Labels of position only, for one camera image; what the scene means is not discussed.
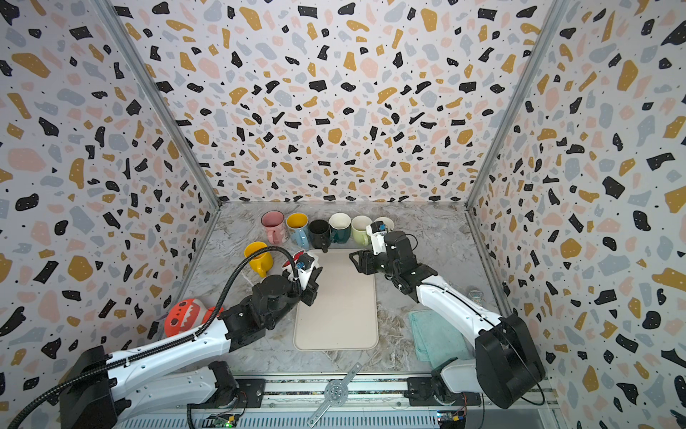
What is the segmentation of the metal perforated bracket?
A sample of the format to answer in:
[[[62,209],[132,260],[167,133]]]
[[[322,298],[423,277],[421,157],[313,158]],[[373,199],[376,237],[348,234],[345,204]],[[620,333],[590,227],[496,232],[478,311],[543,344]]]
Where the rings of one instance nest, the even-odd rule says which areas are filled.
[[[328,382],[323,392],[324,400],[322,404],[307,420],[307,425],[310,428],[314,428],[329,409],[340,407],[347,402],[349,394],[348,385],[360,373],[362,368],[363,365],[357,362],[342,379]]]

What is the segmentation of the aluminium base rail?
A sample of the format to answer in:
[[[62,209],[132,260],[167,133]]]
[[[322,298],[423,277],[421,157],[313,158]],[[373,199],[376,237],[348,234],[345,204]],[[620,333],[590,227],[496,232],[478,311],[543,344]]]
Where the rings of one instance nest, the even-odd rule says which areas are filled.
[[[563,428],[557,402],[528,394],[500,409],[482,394],[436,400],[428,378],[368,374],[241,377],[232,405],[175,404],[126,416],[120,428]]]

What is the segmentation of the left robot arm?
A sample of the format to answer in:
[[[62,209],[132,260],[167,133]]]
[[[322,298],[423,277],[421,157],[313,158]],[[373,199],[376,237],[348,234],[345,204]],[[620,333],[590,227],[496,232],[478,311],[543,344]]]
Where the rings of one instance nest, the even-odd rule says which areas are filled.
[[[298,262],[197,328],[135,350],[83,352],[57,396],[63,428],[113,428],[176,405],[227,405],[239,385],[222,355],[262,338],[298,304],[312,306],[323,269]]]

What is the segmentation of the red shark toy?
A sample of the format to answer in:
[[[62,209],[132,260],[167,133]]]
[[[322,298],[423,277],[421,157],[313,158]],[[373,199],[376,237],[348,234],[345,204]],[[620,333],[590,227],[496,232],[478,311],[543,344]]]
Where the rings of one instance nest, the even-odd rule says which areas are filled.
[[[215,307],[206,307],[199,299],[182,300],[176,304],[164,320],[164,336],[171,338],[205,324]]]

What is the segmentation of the pink mug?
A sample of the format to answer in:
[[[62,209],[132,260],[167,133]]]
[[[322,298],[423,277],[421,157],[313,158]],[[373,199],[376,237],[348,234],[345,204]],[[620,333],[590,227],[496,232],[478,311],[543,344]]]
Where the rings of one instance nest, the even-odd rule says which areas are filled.
[[[260,223],[269,243],[280,246],[289,240],[286,216],[282,212],[278,210],[266,212],[261,216]]]

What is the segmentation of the dark green mug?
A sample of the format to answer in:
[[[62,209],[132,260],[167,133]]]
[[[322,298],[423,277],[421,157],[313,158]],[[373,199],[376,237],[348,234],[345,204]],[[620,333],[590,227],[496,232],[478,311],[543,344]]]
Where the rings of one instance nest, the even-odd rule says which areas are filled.
[[[345,244],[351,237],[352,219],[348,214],[336,213],[329,219],[330,240],[335,244]]]

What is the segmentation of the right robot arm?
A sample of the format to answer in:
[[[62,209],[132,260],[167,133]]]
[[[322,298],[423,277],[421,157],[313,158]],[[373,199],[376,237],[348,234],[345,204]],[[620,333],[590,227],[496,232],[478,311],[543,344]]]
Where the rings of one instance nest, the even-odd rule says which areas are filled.
[[[545,378],[545,368],[530,331],[519,316],[505,317],[476,304],[439,273],[417,261],[405,232],[382,222],[366,228],[372,248],[349,255],[363,275],[381,273],[406,296],[433,310],[471,343],[472,359],[450,359],[432,373],[440,401],[461,393],[479,393],[509,409]]]

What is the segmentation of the grey mug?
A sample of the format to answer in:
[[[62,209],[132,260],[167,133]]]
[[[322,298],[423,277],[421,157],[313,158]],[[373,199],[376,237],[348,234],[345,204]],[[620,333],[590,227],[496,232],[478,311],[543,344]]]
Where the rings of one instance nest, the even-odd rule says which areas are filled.
[[[385,216],[380,216],[375,219],[375,222],[381,222],[386,226],[386,229],[388,232],[391,232],[395,229],[395,224],[394,222]]]

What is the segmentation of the black mug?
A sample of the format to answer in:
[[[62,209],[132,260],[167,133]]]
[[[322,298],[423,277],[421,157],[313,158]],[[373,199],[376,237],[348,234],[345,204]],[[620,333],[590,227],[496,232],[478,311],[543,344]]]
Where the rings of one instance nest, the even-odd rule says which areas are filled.
[[[332,243],[329,223],[322,219],[314,220],[308,225],[308,233],[311,246],[316,250],[327,253]]]

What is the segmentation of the glitter filled glass tube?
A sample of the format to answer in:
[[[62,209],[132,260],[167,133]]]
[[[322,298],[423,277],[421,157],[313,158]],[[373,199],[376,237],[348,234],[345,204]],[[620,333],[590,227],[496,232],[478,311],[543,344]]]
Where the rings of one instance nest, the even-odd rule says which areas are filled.
[[[483,292],[479,289],[471,289],[467,292],[468,298],[477,305],[483,305]]]

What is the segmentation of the light green cloth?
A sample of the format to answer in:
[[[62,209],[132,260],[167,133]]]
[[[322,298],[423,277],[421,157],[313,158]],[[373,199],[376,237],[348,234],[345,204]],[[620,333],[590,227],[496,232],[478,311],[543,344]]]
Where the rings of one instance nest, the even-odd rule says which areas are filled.
[[[433,369],[454,359],[473,358],[464,336],[448,321],[432,310],[409,314],[410,327],[416,345],[416,357]]]

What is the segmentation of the white mug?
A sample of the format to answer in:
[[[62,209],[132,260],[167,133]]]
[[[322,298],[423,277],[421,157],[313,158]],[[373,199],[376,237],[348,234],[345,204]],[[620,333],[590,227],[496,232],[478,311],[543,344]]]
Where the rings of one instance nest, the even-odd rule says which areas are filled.
[[[300,278],[309,277],[314,267],[320,267],[318,255],[311,250],[300,250],[292,259],[293,265],[286,261],[282,266],[282,274],[291,281],[295,279],[295,275]]]

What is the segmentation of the light green mug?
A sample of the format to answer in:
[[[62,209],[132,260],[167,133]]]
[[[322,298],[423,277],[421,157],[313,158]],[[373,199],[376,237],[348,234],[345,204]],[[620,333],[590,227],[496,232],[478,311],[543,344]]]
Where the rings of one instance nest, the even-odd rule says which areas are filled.
[[[368,216],[356,216],[352,219],[352,237],[355,243],[360,246],[370,245],[370,236],[367,233],[367,227],[370,226],[372,220]]]

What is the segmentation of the blue butterfly mug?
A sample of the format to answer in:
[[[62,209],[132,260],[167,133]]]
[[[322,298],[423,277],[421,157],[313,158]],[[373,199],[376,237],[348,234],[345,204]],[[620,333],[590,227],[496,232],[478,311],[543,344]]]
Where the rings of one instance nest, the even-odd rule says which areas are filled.
[[[294,213],[286,219],[289,235],[294,243],[302,250],[309,250],[308,237],[309,218],[303,213]]]

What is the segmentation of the yellow mug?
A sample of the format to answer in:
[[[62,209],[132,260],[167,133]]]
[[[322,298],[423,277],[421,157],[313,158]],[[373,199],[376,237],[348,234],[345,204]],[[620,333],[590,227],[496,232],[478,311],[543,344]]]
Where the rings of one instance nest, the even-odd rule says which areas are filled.
[[[244,257],[250,257],[257,253],[258,250],[267,248],[268,245],[262,241],[255,241],[250,243],[244,249]],[[273,268],[273,257],[269,251],[253,257],[249,261],[251,269],[257,273],[261,278],[266,278],[270,270]]]

